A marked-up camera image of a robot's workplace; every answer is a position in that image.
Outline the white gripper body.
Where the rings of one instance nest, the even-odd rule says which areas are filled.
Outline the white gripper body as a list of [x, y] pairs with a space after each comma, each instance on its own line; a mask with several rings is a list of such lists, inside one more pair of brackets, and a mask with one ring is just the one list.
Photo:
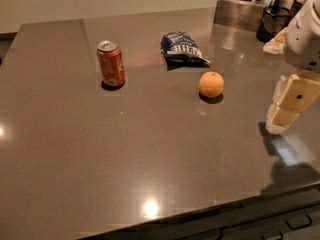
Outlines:
[[320, 71], [320, 0], [307, 0], [290, 21], [284, 57], [296, 68]]

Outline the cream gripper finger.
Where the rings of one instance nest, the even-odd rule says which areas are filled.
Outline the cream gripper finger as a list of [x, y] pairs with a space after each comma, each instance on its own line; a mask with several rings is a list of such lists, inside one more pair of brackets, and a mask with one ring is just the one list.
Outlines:
[[278, 80], [273, 94], [273, 102], [275, 104], [280, 104], [282, 102], [285, 95], [285, 89], [288, 83], [288, 79], [288, 76], [282, 75]]
[[267, 113], [266, 129], [273, 135], [282, 134], [320, 96], [319, 73], [300, 71], [288, 77], [282, 102], [273, 102]]

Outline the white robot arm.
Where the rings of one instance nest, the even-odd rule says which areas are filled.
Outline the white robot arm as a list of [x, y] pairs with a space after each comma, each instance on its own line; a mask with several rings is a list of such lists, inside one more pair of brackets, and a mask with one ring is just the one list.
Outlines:
[[266, 129], [282, 134], [320, 95], [320, 0], [307, 0], [284, 34], [285, 61], [297, 72], [282, 75], [267, 113]]

